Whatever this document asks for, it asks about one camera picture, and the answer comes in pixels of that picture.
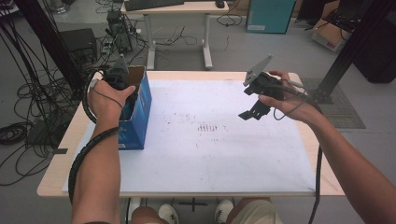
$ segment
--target white sneaker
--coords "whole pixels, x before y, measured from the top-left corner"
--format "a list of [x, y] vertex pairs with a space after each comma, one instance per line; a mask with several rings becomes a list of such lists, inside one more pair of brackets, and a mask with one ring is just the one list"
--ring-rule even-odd
[[158, 210], [158, 216], [165, 219], [169, 224], [178, 224], [176, 210], [170, 204], [163, 204]]
[[231, 210], [233, 210], [233, 203], [230, 200], [222, 200], [216, 208], [216, 223], [225, 223], [227, 221], [227, 216], [230, 214]]

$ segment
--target white desk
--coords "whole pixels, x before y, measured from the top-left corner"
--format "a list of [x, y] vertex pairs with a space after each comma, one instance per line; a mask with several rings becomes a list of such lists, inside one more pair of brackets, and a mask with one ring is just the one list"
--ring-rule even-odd
[[152, 40], [151, 36], [151, 23], [155, 22], [158, 25], [169, 26], [169, 24], [179, 24], [181, 21], [188, 24], [198, 22], [205, 26], [205, 38], [202, 40], [205, 67], [211, 69], [213, 64], [209, 48], [209, 15], [226, 14], [229, 9], [226, 3], [224, 5], [224, 8], [217, 8], [214, 2], [186, 2], [179, 6], [126, 11], [124, 4], [122, 4], [121, 13], [144, 15], [148, 36], [148, 70], [154, 69], [155, 61], [155, 41]]
[[[315, 176], [295, 121], [243, 120], [257, 97], [239, 80], [150, 80], [144, 150], [121, 150], [120, 193], [140, 197], [312, 196]], [[90, 140], [90, 122], [78, 151]]]
[[[175, 80], [181, 80], [181, 79], [189, 79], [189, 80], [238, 80], [241, 82], [245, 77], [246, 73], [243, 72], [154, 72], [154, 71], [149, 71], [148, 72], [148, 80], [157, 80], [157, 79], [175, 79]], [[292, 79], [295, 81], [298, 81], [297, 76], [292, 76]], [[240, 92], [241, 95], [246, 96], [246, 98], [255, 98], [254, 96], [247, 96], [243, 92]], [[250, 109], [251, 104], [248, 104], [247, 107], [243, 108], [245, 109]], [[252, 120], [252, 122], [257, 123], [257, 122], [262, 122], [262, 121], [257, 121], [257, 120]], [[60, 147], [63, 148], [68, 148], [68, 151], [64, 155], [55, 155], [54, 158], [52, 159], [51, 164], [49, 165], [49, 168], [47, 172], [45, 173], [39, 187], [37, 190], [37, 193], [40, 196], [45, 196], [45, 197], [67, 197], [67, 192], [64, 191], [64, 183], [66, 178], [68, 177], [70, 166], [73, 162], [73, 159], [76, 154], [76, 150], [78, 148], [78, 143], [80, 142], [82, 135], [84, 135], [87, 125], [89, 123], [88, 118], [84, 114], [81, 106], [78, 108], [78, 111], [76, 112], [76, 115], [74, 116], [68, 131], [66, 132], [64, 139], [62, 143], [60, 144]], [[308, 159], [310, 161], [310, 165], [312, 170], [315, 170], [316, 166], [316, 155], [318, 152], [318, 141], [316, 140], [315, 136], [313, 135], [312, 131], [303, 123], [301, 122], [296, 122], [297, 127], [298, 127], [298, 132], [302, 137], [304, 148], [306, 150]], [[210, 125], [208, 126], [208, 132], [201, 132], [206, 140], [210, 141]], [[159, 153], [166, 155], [166, 152], [164, 151], [159, 151]], [[207, 160], [214, 160], [215, 157], [210, 158], [207, 157]], [[186, 170], [191, 169], [192, 174], [194, 173], [194, 170], [200, 169], [200, 167], [191, 167], [187, 168]], [[335, 179], [334, 174], [332, 170], [329, 167], [329, 164], [326, 162], [325, 158], [323, 160], [323, 167], [322, 167], [322, 174], [321, 174], [321, 182], [322, 182], [322, 188], [321, 188], [321, 195], [344, 195], [344, 192], [341, 190], [338, 181]], [[308, 189], [306, 192], [292, 192], [282, 189], [277, 189], [275, 192], [271, 192], [271, 190], [251, 190], [251, 191], [246, 191], [246, 190], [240, 190], [239, 192], [236, 192], [235, 190], [230, 190], [228, 192], [197, 192], [197, 190], [191, 188], [192, 190], [184, 190], [183, 192], [173, 192], [169, 193], [164, 192], [163, 190], [153, 190], [152, 192], [131, 192], [128, 190], [125, 190], [120, 194], [121, 197], [177, 197], [177, 196], [205, 196], [205, 195], [210, 195], [210, 196], [215, 196], [215, 194], [218, 194], [216, 196], [222, 196], [222, 195], [228, 195], [228, 196], [276, 196], [276, 195], [282, 195], [282, 196], [290, 196], [290, 195], [313, 195], [313, 190]]]

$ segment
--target cardboard box on floor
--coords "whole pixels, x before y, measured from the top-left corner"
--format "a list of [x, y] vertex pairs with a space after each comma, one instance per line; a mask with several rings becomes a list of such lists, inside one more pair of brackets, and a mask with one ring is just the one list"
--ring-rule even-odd
[[[323, 8], [321, 18], [327, 18], [335, 9], [338, 8], [339, 1], [326, 4]], [[320, 19], [314, 26], [312, 39], [331, 51], [339, 51], [349, 39], [351, 33], [335, 26], [327, 21]]]

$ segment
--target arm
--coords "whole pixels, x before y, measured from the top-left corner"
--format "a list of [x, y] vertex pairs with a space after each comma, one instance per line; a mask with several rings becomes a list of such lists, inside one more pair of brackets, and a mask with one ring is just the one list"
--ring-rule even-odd
[[[288, 73], [283, 71], [270, 71], [270, 74], [290, 79]], [[291, 111], [301, 102], [296, 99], [277, 101], [263, 95], [260, 95], [259, 99], [283, 113]], [[395, 186], [350, 145], [313, 106], [303, 104], [288, 116], [306, 123], [313, 130], [346, 197], [364, 222], [394, 223]]]
[[[116, 91], [104, 81], [97, 82], [94, 91], [90, 91], [88, 95], [90, 109], [97, 117], [92, 138], [105, 130], [119, 126], [120, 105], [124, 106], [125, 99], [133, 91], [134, 87]], [[119, 196], [118, 136], [112, 134], [88, 153], [78, 170], [72, 208], [73, 223], [120, 223]]]

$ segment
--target metal stand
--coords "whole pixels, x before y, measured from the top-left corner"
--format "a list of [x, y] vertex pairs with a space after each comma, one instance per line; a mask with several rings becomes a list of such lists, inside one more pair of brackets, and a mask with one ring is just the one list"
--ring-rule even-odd
[[15, 4], [35, 31], [52, 60], [55, 61], [74, 94], [79, 97], [84, 86], [84, 80], [42, 6], [37, 0], [15, 0]]
[[394, 0], [374, 0], [360, 24], [346, 42], [326, 77], [320, 82], [318, 88], [311, 91], [310, 95], [318, 104], [332, 102], [330, 94], [352, 64], [355, 56], [365, 45], [375, 27], [386, 17], [394, 4]]

